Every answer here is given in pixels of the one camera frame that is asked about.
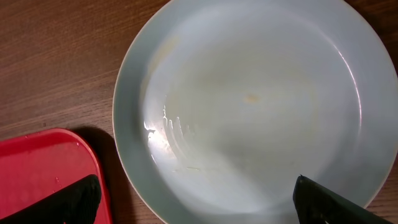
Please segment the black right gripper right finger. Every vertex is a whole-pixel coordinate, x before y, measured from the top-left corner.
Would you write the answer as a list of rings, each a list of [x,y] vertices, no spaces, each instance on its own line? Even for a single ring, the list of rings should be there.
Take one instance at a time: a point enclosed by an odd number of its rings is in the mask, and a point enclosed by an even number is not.
[[[392,224],[302,175],[293,201],[300,224]]]

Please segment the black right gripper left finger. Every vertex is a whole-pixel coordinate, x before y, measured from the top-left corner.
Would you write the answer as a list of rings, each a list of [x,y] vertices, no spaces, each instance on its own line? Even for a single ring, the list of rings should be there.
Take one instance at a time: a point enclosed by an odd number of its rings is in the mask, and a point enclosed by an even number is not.
[[[99,178],[90,174],[1,219],[1,224],[94,224],[101,196]]]

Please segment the light green plate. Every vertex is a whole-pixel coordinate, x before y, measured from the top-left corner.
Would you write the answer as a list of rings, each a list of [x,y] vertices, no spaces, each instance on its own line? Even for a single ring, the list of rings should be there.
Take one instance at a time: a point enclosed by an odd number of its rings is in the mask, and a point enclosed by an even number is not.
[[[365,207],[397,155],[397,74],[349,4],[170,1],[113,98],[119,159],[165,223],[297,223],[300,175]]]

